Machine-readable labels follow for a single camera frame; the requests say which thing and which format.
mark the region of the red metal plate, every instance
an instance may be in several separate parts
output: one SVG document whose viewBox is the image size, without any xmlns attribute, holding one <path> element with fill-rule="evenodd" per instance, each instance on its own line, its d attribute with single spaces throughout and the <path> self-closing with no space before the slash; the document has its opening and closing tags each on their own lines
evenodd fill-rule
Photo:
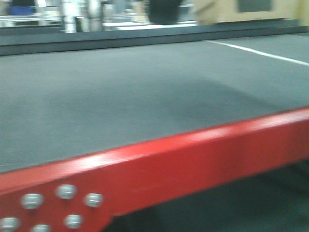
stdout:
<svg viewBox="0 0 309 232">
<path fill-rule="evenodd" d="M 79 214 L 76 231 L 98 232 L 113 216 L 308 157 L 309 107 L 0 174 L 0 218 L 19 218 L 19 232 L 36 224 L 66 232 L 64 218 Z M 76 196 L 59 199 L 61 184 L 75 185 Z M 24 209 L 27 193 L 42 194 L 43 204 Z M 103 204 L 86 206 L 89 193 L 104 195 Z"/>
</svg>

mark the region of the cardboard box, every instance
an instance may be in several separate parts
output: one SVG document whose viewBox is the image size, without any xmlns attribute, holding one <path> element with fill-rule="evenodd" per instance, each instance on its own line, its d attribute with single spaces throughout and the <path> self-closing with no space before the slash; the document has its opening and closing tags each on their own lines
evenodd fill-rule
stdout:
<svg viewBox="0 0 309 232">
<path fill-rule="evenodd" d="M 133 22 L 149 22 L 145 12 L 145 3 L 143 1 L 136 1 L 133 3 L 133 10 L 136 15 L 133 17 Z"/>
<path fill-rule="evenodd" d="M 0 16 L 9 14 L 9 3 L 0 0 Z"/>
<path fill-rule="evenodd" d="M 309 26 L 309 0 L 300 0 L 296 14 L 302 26 Z"/>
<path fill-rule="evenodd" d="M 200 25 L 295 18 L 300 0 L 195 0 Z"/>
</svg>

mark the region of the black edge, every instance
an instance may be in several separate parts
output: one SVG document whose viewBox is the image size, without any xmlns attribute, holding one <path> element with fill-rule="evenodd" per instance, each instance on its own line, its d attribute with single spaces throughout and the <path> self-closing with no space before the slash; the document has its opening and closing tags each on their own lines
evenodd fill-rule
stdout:
<svg viewBox="0 0 309 232">
<path fill-rule="evenodd" d="M 128 39 L 139 37 L 169 36 L 180 34 L 193 34 L 218 31 L 233 31 L 245 29 L 263 29 L 276 27 L 294 27 L 298 26 L 298 20 L 271 20 L 271 21 L 253 21 L 238 23 L 223 23 L 207 26 L 163 28 L 163 29 L 142 29 L 142 30 L 114 30 L 101 32 L 85 33 L 57 33 L 41 35 L 12 35 L 0 36 L 0 46 L 17 44 L 38 44 L 38 43 L 59 43 L 73 41 L 90 40 L 112 40 Z"/>
<path fill-rule="evenodd" d="M 60 26 L 47 26 L 47 27 L 22 27 L 22 28 L 0 28 L 1 36 L 11 35 L 37 35 L 37 34 L 50 34 L 62 33 L 63 28 Z"/>
<path fill-rule="evenodd" d="M 178 35 L 159 35 L 148 37 L 131 37 L 119 39 L 102 39 L 102 40 L 79 40 L 58 43 L 37 43 L 37 44 L 15 44 L 0 46 L 2 55 L 19 55 L 29 53 L 60 52 L 90 50 L 116 47 L 129 47 L 152 44 L 170 44 L 194 42 L 202 40 L 228 39 L 238 37 L 252 37 L 264 35 L 281 35 L 290 33 L 308 32 L 308 27 L 283 27 L 283 28 L 265 28 L 265 29 L 247 29 L 232 31 L 217 31 L 204 33 L 187 33 Z"/>
</svg>

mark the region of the dark floor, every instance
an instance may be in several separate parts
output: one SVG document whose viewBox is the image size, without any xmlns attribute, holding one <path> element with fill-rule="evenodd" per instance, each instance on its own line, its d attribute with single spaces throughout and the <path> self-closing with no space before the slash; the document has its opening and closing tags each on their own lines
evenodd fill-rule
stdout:
<svg viewBox="0 0 309 232">
<path fill-rule="evenodd" d="M 104 232 L 309 232 L 309 162 L 115 218 Z"/>
<path fill-rule="evenodd" d="M 306 36 L 226 43 L 309 61 Z M 309 67 L 209 42 L 0 57 L 0 173 L 309 105 Z"/>
</svg>

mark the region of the gray rubber surface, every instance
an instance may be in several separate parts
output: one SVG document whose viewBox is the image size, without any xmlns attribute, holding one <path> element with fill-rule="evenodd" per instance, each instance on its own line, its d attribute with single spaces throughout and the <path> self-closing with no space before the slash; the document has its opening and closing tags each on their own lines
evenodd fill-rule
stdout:
<svg viewBox="0 0 309 232">
<path fill-rule="evenodd" d="M 309 36 L 309 33 L 300 33 L 300 34 L 297 34 L 297 35 L 300 35 L 300 36 Z"/>
<path fill-rule="evenodd" d="M 306 36 L 246 45 L 263 43 L 309 60 Z M 0 57 L 0 73 L 0 172 L 309 104 L 309 67 L 209 42 Z"/>
</svg>

